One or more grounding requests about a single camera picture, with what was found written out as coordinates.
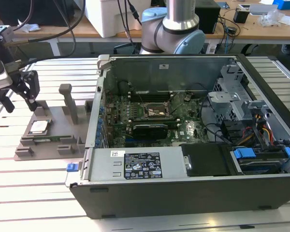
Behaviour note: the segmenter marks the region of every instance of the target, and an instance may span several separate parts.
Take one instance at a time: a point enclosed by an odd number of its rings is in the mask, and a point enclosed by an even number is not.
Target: power supply label
[[[162,178],[160,153],[125,154],[124,177],[127,180]]]

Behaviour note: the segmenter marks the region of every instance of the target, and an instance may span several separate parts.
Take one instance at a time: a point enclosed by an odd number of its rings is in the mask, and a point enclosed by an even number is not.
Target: blue latch
[[[256,154],[252,148],[238,148],[234,151],[234,154],[237,159],[256,157]]]
[[[78,172],[78,163],[69,163],[66,170],[69,173]]]
[[[288,157],[290,158],[290,147],[285,147],[285,152],[287,153]]]

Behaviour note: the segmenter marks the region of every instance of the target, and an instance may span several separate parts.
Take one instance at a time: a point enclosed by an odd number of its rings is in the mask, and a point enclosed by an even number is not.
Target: white box
[[[83,0],[74,0],[78,7],[82,8]],[[120,6],[125,19],[125,1],[120,0]],[[144,10],[150,8],[151,0],[130,0],[137,10],[140,20]],[[142,27],[137,20],[134,19],[127,3],[128,23],[130,30],[140,30]],[[86,0],[85,15],[94,28],[102,37],[115,36],[117,33],[123,32],[124,27],[120,16],[117,0]]]

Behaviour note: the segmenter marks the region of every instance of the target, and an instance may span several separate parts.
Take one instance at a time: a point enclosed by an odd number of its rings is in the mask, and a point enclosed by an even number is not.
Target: motherboard
[[[199,112],[203,98],[193,93],[117,96],[106,94],[109,147],[179,146],[206,143]]]

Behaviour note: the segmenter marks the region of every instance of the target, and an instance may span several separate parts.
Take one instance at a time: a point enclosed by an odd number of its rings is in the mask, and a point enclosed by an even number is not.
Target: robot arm
[[[196,0],[167,0],[167,8],[150,8],[142,17],[141,54],[197,54],[205,34],[199,30]]]
[[[0,39],[0,104],[7,112],[14,110],[14,105],[6,96],[9,89],[25,99],[29,109],[35,111],[35,101],[40,92],[38,74],[36,71],[24,72],[21,68],[21,61],[13,61],[10,51],[4,47],[7,39]]]

